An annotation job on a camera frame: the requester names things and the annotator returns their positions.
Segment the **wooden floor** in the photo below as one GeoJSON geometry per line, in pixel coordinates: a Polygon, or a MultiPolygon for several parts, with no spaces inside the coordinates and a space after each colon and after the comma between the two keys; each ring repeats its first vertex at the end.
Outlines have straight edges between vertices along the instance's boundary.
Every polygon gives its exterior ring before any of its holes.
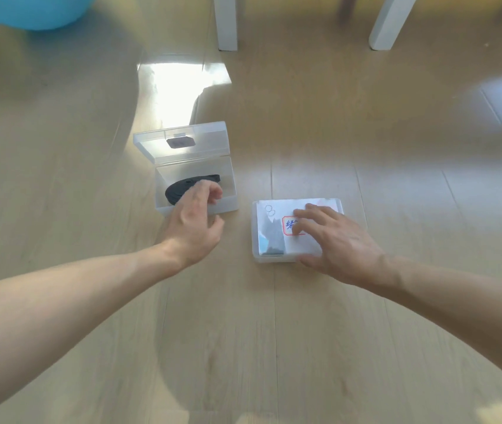
{"type": "Polygon", "coordinates": [[[225,120],[240,210],[0,406],[0,423],[502,423],[502,372],[410,311],[253,262],[250,204],[337,197],[390,253],[502,277],[502,0],[98,0],[71,27],[0,27],[0,278],[151,245],[133,132],[225,120]]]}

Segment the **plastic container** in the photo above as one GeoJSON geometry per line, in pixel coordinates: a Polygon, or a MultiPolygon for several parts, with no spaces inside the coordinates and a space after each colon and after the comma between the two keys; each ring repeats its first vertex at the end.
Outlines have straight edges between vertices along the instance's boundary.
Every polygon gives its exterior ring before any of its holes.
{"type": "Polygon", "coordinates": [[[311,235],[292,235],[297,221],[294,210],[307,203],[331,207],[343,214],[337,198],[270,199],[255,201],[251,207],[253,256],[258,263],[295,262],[300,254],[320,256],[322,249],[311,235]]]}
{"type": "Polygon", "coordinates": [[[133,135],[133,143],[155,165],[155,206],[163,215],[172,212],[164,191],[184,178],[220,175],[223,198],[208,206],[209,214],[238,209],[237,190],[225,122],[172,127],[133,135]]]}

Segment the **forearm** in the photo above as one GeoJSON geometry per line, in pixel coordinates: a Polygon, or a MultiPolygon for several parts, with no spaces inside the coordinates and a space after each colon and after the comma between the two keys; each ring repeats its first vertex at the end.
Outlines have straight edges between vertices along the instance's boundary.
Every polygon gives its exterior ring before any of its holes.
{"type": "Polygon", "coordinates": [[[178,271],[164,246],[0,281],[0,402],[121,306],[178,271]]]}
{"type": "Polygon", "coordinates": [[[436,323],[502,369],[502,281],[383,259],[375,293],[436,323]]]}

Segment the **white box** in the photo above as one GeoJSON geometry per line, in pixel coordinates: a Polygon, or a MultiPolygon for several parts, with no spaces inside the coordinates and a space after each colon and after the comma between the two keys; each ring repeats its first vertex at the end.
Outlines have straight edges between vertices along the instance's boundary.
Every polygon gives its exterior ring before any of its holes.
{"type": "Polygon", "coordinates": [[[331,207],[343,214],[337,198],[270,199],[255,201],[251,208],[253,256],[259,263],[295,262],[300,254],[321,256],[322,249],[311,235],[292,235],[292,225],[298,219],[294,210],[307,203],[331,207]]]}
{"type": "Polygon", "coordinates": [[[212,174],[220,175],[223,198],[208,205],[208,213],[239,208],[225,122],[140,132],[133,134],[133,143],[155,165],[155,206],[163,215],[174,208],[164,195],[167,187],[184,178],[212,174]]]}

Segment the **white chair leg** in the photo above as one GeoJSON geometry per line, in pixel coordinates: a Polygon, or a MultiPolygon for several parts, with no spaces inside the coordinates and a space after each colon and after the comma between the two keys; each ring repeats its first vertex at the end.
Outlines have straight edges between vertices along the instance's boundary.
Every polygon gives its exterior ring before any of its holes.
{"type": "Polygon", "coordinates": [[[384,0],[368,44],[374,50],[390,50],[416,0],[384,0]]]}
{"type": "Polygon", "coordinates": [[[236,0],[213,0],[219,50],[237,50],[236,0]]]}

